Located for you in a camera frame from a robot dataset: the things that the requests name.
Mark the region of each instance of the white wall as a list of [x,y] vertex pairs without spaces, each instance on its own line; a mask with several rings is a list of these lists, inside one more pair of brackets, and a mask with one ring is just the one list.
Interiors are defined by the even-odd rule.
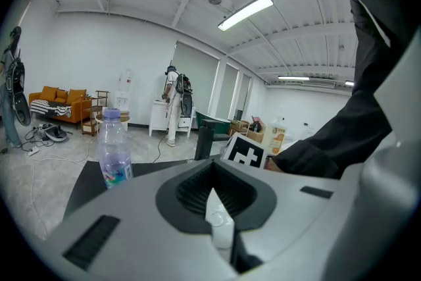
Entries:
[[[133,123],[149,124],[152,100],[160,98],[176,42],[182,42],[220,59],[217,81],[208,113],[216,112],[227,56],[183,33],[138,19],[92,13],[54,14],[55,4],[31,0],[22,21],[20,46],[26,67],[25,94],[43,86],[62,89],[116,91],[120,72],[134,73],[130,114]],[[256,83],[246,103],[248,114],[261,115],[259,91],[263,86],[250,70],[229,63]]]
[[327,121],[341,110],[348,97],[327,93],[299,91],[291,89],[267,88],[266,102],[264,104],[263,122],[272,122],[283,106],[281,116],[285,118],[283,125],[287,133],[293,133],[297,140],[305,130],[304,123],[318,131]]

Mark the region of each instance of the striped blanket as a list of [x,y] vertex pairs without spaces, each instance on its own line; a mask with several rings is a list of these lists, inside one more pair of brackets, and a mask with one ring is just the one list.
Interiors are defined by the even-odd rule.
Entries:
[[31,113],[45,115],[46,117],[72,115],[72,106],[65,103],[49,102],[43,99],[34,99],[31,102]]

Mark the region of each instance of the person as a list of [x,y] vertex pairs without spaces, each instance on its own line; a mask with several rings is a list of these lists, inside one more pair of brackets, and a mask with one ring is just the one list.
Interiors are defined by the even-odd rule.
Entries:
[[352,96],[315,135],[270,159],[276,172],[340,178],[391,132],[374,98],[420,24],[418,0],[351,0],[358,47]]
[[166,144],[170,147],[176,146],[176,130],[178,126],[178,119],[182,113],[182,95],[176,91],[178,72],[175,66],[169,66],[166,69],[167,79],[164,92],[164,98],[168,103],[168,111],[170,112],[170,119],[168,121],[168,138]]
[[6,143],[10,144],[11,147],[21,147],[22,143],[20,142],[16,126],[14,125],[14,112],[11,97],[6,88],[6,77],[7,71],[13,62],[12,56],[14,58],[20,57],[18,41],[21,33],[22,29],[19,26],[13,29],[10,33],[11,44],[5,49],[0,61],[0,106],[3,112],[2,119],[5,128]]

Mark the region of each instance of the floor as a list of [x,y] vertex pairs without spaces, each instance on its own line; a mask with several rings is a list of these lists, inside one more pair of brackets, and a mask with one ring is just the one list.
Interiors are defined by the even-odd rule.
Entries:
[[[16,123],[22,142],[32,126],[44,122],[45,119],[34,118],[32,125],[28,127]],[[97,160],[96,137],[92,139],[91,136],[82,135],[80,130],[76,130],[71,124],[54,123],[60,124],[63,130],[73,132],[73,135],[68,135],[66,141],[56,143],[52,147],[40,147],[39,153],[32,157],[27,157],[21,149],[10,148],[7,154],[0,155],[2,198],[16,223],[41,239],[45,239],[61,223],[68,199],[84,163],[87,160]],[[158,157],[157,147],[164,132],[154,131],[152,137],[149,137],[148,129],[129,127],[128,135],[133,163],[151,163]],[[161,156],[157,162],[193,158],[197,136],[198,132],[192,132],[190,138],[187,138],[186,133],[177,133],[174,148],[167,146],[163,140],[160,145]],[[3,128],[0,128],[0,138],[3,144]],[[215,142],[211,154],[219,153],[225,145],[226,141]],[[31,146],[33,145],[26,144],[24,147],[30,149]],[[77,163],[50,159],[51,157],[62,159],[57,156]]]

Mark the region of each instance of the cardboard box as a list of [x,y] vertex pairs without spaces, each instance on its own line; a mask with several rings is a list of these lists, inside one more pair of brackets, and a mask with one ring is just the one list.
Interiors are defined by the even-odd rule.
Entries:
[[231,126],[230,126],[229,135],[232,135],[235,132],[246,133],[249,129],[250,123],[248,123],[246,120],[230,120],[230,122],[231,122]]
[[254,132],[249,130],[247,137],[250,138],[250,140],[256,141],[257,143],[262,143],[263,135],[261,132]]

